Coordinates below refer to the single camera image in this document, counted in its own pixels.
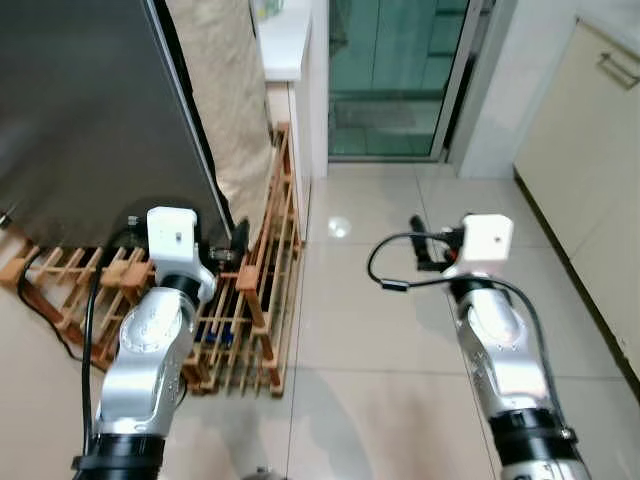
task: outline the beige curtain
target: beige curtain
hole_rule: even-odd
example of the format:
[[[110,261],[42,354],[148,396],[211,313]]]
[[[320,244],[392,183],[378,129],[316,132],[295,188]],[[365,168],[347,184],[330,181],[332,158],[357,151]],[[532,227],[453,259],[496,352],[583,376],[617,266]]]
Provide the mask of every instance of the beige curtain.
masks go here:
[[[265,112],[264,69],[248,0],[167,0],[209,141],[216,178],[249,248],[264,216],[274,159]]]

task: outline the metal handle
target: metal handle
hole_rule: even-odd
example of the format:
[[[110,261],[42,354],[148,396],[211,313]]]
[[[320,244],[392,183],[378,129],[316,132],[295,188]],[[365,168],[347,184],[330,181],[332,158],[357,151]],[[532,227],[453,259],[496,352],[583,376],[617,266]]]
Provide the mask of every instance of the metal handle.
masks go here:
[[[607,75],[622,85],[626,90],[631,90],[640,83],[640,76],[634,75],[625,68],[620,62],[617,62],[610,52],[602,52],[600,60],[597,63]]]

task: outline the glass door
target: glass door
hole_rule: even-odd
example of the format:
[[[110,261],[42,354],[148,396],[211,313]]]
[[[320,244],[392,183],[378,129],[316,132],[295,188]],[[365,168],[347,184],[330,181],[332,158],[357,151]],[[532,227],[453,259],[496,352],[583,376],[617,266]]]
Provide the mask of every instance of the glass door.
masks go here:
[[[482,0],[331,0],[331,160],[440,155]]]

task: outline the wooden rack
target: wooden rack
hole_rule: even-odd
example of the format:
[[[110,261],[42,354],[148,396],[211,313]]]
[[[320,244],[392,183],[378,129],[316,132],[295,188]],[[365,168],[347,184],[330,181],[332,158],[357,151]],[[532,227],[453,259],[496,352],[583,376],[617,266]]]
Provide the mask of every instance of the wooden rack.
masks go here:
[[[216,295],[197,312],[194,347],[182,373],[193,393],[268,387],[282,395],[286,377],[301,257],[288,129],[279,129],[279,149],[258,242],[238,272],[222,273]],[[26,263],[23,296],[67,342],[83,343],[89,283],[100,248],[56,247],[42,251],[25,240],[0,270],[0,284],[15,289]],[[120,323],[153,285],[154,266],[140,248],[120,248],[103,271],[96,297],[92,361],[106,369],[115,357]]]

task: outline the doorway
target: doorway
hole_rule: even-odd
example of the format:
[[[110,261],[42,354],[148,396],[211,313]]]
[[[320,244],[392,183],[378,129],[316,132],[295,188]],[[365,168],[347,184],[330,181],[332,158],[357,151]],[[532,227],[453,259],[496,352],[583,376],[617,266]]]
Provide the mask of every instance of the doorway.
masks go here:
[[[329,161],[441,159],[482,10],[483,0],[332,0]]]

